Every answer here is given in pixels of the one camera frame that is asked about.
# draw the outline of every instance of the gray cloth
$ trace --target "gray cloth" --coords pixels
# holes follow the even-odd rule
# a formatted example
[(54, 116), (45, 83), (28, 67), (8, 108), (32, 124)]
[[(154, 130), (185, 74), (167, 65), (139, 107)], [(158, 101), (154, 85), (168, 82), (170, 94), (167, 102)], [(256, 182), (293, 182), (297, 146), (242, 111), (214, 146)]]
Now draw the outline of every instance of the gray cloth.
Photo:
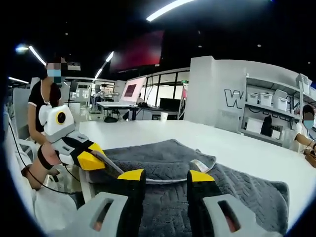
[[(207, 156), (168, 140), (143, 146), (106, 150), (105, 154), (123, 171), (144, 168), (151, 179), (182, 179), (189, 169), (195, 169), (190, 162), (202, 161), (223, 194), (231, 194), (241, 200), (255, 214), (257, 223), (267, 231), (285, 234), (288, 224), (288, 186), (283, 182), (271, 182), (215, 164), (215, 157)], [(106, 180), (103, 170), (91, 171), (91, 183)], [(144, 214), (139, 236), (192, 236), (187, 215), (187, 183), (147, 185), (143, 202)]]

